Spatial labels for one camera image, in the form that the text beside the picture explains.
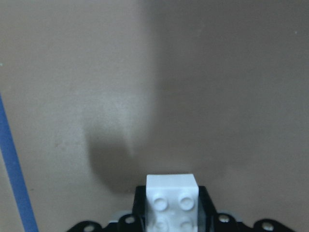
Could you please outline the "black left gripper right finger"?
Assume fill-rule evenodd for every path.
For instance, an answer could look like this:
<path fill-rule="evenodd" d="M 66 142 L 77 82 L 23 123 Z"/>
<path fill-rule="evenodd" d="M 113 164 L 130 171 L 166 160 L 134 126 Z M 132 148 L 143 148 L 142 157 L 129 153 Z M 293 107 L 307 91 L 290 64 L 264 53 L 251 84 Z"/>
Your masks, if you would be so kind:
<path fill-rule="evenodd" d="M 197 231 L 212 232 L 216 208 L 205 186 L 198 186 Z"/>

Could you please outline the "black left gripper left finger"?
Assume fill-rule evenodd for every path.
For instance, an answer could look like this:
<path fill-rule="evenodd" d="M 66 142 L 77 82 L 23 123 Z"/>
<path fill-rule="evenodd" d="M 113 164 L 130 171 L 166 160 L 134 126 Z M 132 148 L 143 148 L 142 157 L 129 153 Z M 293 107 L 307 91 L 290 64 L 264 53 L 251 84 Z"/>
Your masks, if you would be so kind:
<path fill-rule="evenodd" d="M 146 186 L 137 186 L 135 189 L 132 213 L 137 215 L 141 221 L 141 232 L 146 231 L 146 208 L 147 208 L 147 200 L 146 200 Z"/>

